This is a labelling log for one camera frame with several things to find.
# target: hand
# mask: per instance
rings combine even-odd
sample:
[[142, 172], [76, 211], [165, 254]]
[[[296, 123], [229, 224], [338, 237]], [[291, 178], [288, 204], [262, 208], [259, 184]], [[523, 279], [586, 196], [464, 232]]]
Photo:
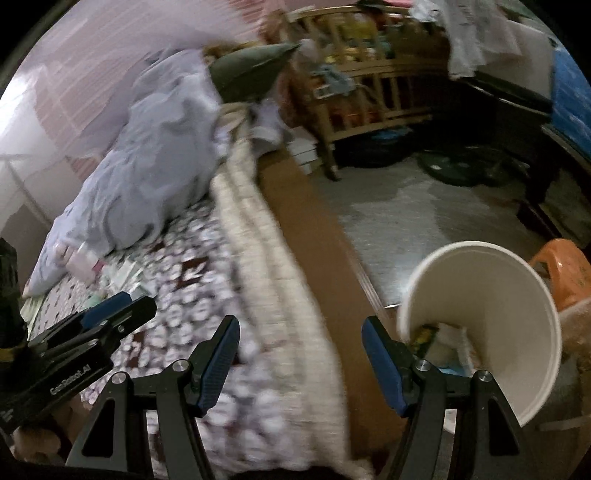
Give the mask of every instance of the hand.
[[[66, 437], [74, 443], [91, 409], [80, 395], [55, 409], [51, 416]], [[61, 448], [58, 436], [40, 427], [19, 427], [12, 434], [14, 445], [12, 454], [18, 460], [32, 463], [50, 463]]]

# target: pillow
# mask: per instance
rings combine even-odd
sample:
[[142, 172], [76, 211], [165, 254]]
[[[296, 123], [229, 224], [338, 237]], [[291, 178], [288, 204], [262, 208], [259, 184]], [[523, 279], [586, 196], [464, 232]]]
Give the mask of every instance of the pillow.
[[209, 73], [224, 103], [259, 102], [298, 48], [295, 43], [244, 48], [215, 60]]

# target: plastic stool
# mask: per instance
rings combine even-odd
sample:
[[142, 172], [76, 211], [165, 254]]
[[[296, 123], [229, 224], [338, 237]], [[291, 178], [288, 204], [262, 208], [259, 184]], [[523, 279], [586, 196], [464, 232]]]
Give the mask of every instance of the plastic stool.
[[545, 244], [530, 265], [546, 265], [552, 282], [552, 297], [560, 312], [591, 297], [591, 264], [570, 240], [556, 238]]

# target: floral bedsheet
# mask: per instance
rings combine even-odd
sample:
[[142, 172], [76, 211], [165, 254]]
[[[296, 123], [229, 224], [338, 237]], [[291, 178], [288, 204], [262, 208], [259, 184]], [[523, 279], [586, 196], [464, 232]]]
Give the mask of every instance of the floral bedsheet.
[[[109, 377], [126, 371], [132, 378], [160, 372], [187, 358], [211, 338], [227, 314], [240, 322], [237, 361], [230, 368], [217, 405], [197, 420], [203, 446], [217, 474], [272, 468], [306, 469], [312, 458], [298, 448], [275, 387], [268, 354], [241, 300], [236, 262], [214, 204], [205, 198], [173, 220], [151, 245], [136, 245], [107, 257], [111, 264], [138, 262], [157, 287], [156, 317], [127, 336], [112, 356], [114, 369], [82, 392], [94, 403]], [[33, 336], [81, 310], [92, 291], [67, 276], [48, 294]], [[165, 476], [164, 454], [155, 412], [147, 413], [152, 465]]]

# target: blue panel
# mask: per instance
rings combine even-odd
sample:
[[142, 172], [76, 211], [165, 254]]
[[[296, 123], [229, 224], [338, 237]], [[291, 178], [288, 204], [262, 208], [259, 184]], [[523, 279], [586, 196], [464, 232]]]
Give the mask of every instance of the blue panel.
[[201, 389], [197, 406], [207, 412], [216, 403], [228, 376], [230, 366], [238, 350], [240, 340], [240, 323], [233, 319], [219, 342], [212, 359], [209, 361], [201, 379]]
[[84, 314], [80, 323], [84, 330], [90, 330], [97, 326], [103, 320], [106, 320], [110, 315], [120, 311], [131, 303], [131, 297], [128, 293], [122, 291], [111, 298], [99, 303], [96, 307], [92, 307]]
[[404, 416], [408, 406], [402, 396], [402, 378], [369, 320], [363, 323], [361, 338], [388, 407], [394, 409], [401, 417]]
[[591, 86], [564, 47], [554, 65], [552, 124], [591, 157]]

